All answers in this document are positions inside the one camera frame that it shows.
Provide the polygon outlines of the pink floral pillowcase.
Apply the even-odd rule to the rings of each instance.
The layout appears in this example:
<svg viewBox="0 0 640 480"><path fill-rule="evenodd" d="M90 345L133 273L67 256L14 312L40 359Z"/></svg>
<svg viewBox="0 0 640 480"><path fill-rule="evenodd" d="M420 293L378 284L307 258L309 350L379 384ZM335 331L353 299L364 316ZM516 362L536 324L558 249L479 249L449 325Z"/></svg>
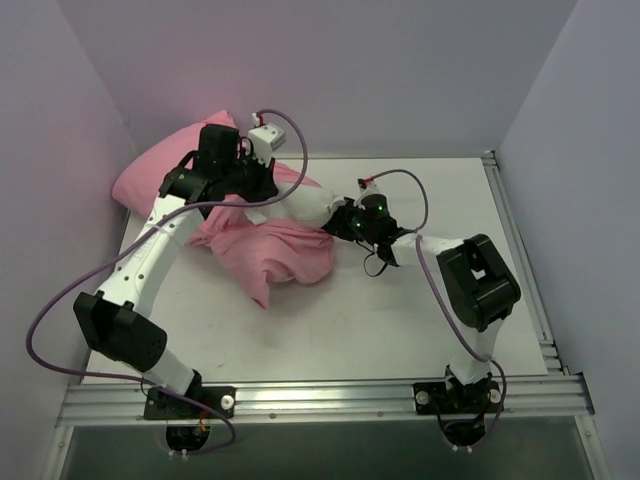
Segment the pink floral pillowcase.
<svg viewBox="0 0 640 480"><path fill-rule="evenodd" d="M141 216L149 215L165 175L197 147L200 130L208 124L236 126L232 115L220 110L159 141L120 174L112 188L114 200ZM289 219L256 225L239 208L215 208L187 244L210 249L248 297L263 308L269 306L272 283L313 284L334 266L334 241L329 234Z"/></svg>

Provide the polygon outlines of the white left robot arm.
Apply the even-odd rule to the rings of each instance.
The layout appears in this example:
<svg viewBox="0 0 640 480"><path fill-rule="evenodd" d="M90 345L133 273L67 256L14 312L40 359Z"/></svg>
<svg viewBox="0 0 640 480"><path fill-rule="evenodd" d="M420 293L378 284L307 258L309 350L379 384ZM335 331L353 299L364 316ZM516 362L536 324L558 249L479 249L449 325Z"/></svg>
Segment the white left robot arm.
<svg viewBox="0 0 640 480"><path fill-rule="evenodd" d="M202 405L196 373L167 347L166 332L150 320L166 275L191 235L208 218L210 202L229 195L255 203L277 196L273 153L284 131L265 124L246 136L233 127L206 125L198 146L164 177L137 239L93 294L81 293L73 311L89 347L170 389L166 408L179 419Z"/></svg>

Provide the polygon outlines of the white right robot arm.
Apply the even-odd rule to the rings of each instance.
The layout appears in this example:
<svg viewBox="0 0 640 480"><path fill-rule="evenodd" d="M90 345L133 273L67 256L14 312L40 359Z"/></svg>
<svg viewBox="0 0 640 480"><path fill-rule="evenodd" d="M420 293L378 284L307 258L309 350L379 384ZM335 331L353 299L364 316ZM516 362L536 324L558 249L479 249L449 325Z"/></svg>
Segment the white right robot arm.
<svg viewBox="0 0 640 480"><path fill-rule="evenodd" d="M446 367L456 379L444 388L455 412L469 411L480 400L476 383L489 377L498 333L521 289L492 239L423 236L401 227L391 216L387 198L372 194L361 201L340 199L329 208L323 229L342 240L363 242L387 266L423 269L445 319L461 344Z"/></svg>

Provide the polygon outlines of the white pillow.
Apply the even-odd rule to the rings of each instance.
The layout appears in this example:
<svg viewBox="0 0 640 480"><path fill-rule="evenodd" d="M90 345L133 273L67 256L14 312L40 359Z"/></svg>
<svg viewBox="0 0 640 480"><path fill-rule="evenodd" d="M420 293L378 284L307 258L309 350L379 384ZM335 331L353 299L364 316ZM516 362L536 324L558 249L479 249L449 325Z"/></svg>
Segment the white pillow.
<svg viewBox="0 0 640 480"><path fill-rule="evenodd" d="M254 225L278 219L290 220L304 227L320 228L346 203L344 196L332 190L301 184L283 200L263 207L247 208L244 214Z"/></svg>

